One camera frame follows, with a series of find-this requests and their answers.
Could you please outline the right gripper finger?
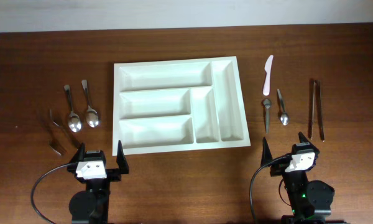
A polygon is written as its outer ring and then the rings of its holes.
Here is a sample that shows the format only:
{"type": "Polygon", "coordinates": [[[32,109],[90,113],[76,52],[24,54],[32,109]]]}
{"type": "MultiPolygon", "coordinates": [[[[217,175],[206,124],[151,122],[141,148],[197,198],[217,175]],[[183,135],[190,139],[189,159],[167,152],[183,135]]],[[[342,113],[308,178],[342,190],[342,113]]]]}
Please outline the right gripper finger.
{"type": "Polygon", "coordinates": [[[307,137],[302,132],[298,133],[298,138],[299,138],[300,144],[304,144],[304,145],[311,144],[311,142],[307,139],[307,137]]]}
{"type": "Polygon", "coordinates": [[[273,160],[268,142],[266,140],[266,137],[263,137],[262,140],[262,157],[261,157],[261,162],[260,166],[265,167],[265,165],[268,167],[269,163],[273,160]]]}

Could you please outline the small teaspoon bowl down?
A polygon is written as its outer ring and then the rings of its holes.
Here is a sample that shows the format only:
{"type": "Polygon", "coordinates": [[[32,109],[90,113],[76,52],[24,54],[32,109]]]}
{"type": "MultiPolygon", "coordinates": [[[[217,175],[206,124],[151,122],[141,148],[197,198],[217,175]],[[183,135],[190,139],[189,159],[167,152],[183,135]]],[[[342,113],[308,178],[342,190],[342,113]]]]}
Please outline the small teaspoon bowl down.
{"type": "Polygon", "coordinates": [[[290,122],[290,117],[288,115],[288,113],[286,112],[285,110],[285,104],[284,104],[284,100],[283,100],[283,97],[282,97],[282,94],[280,92],[279,89],[277,89],[277,94],[278,94],[278,97],[279,97],[279,103],[280,103],[280,107],[282,109],[282,113],[280,115],[280,121],[281,123],[286,126],[289,124],[290,122]]]}

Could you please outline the small teaspoon bowl up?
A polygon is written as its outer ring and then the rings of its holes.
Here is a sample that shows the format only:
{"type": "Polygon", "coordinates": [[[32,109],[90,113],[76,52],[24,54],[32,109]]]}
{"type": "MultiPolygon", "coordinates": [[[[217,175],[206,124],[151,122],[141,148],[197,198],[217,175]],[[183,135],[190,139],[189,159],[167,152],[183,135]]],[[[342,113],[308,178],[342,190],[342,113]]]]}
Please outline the small teaspoon bowl up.
{"type": "Polygon", "coordinates": [[[269,134],[269,126],[270,126],[270,107],[272,106],[272,102],[265,98],[262,102],[265,108],[265,132],[269,134]]]}

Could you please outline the metal tongs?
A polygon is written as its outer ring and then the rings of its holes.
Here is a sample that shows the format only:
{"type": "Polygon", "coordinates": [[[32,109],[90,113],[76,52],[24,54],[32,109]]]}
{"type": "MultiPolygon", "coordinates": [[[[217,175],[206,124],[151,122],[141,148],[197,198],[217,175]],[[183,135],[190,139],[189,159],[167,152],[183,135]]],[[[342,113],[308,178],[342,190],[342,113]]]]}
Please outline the metal tongs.
{"type": "Polygon", "coordinates": [[[313,125],[314,125],[315,113],[317,113],[320,139],[324,142],[325,132],[324,132],[323,113],[322,113],[322,106],[321,106],[321,84],[319,80],[311,80],[310,116],[309,116],[309,128],[308,128],[308,135],[310,139],[313,139],[313,125]]]}

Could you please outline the pink plastic knife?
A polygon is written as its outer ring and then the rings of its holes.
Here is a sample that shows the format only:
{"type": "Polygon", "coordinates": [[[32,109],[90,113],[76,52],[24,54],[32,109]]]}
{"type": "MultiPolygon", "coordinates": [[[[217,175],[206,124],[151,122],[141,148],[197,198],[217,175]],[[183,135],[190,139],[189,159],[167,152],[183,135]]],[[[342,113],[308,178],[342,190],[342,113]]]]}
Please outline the pink plastic knife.
{"type": "Polygon", "coordinates": [[[264,71],[265,71],[265,81],[262,89],[262,94],[264,96],[269,96],[270,94],[270,76],[271,76],[271,69],[272,69],[272,62],[273,62],[274,56],[270,55],[264,65],[264,71]]]}

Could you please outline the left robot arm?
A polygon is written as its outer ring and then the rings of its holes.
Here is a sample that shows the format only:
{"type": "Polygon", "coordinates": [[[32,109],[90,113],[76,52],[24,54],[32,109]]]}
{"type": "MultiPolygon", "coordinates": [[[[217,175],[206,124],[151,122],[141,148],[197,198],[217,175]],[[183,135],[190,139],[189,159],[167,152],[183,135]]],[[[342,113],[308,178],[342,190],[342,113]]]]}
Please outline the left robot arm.
{"type": "Polygon", "coordinates": [[[77,192],[70,200],[72,223],[108,222],[110,184],[120,182],[121,176],[129,173],[121,141],[117,144],[116,163],[117,168],[107,169],[103,151],[87,151],[85,145],[80,144],[67,168],[77,181],[86,185],[84,190],[77,192]]]}

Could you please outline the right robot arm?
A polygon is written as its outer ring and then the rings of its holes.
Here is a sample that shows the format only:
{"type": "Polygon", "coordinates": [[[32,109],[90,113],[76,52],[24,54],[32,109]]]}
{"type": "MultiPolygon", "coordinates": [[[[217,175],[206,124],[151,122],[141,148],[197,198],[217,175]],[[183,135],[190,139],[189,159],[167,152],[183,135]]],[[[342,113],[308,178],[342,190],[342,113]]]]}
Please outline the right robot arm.
{"type": "Polygon", "coordinates": [[[292,151],[277,158],[263,139],[260,166],[269,167],[272,177],[281,176],[285,185],[293,214],[282,216],[281,223],[325,223],[331,215],[335,189],[323,181],[308,180],[306,173],[316,165],[320,150],[301,132],[298,137],[300,142],[292,151]]]}

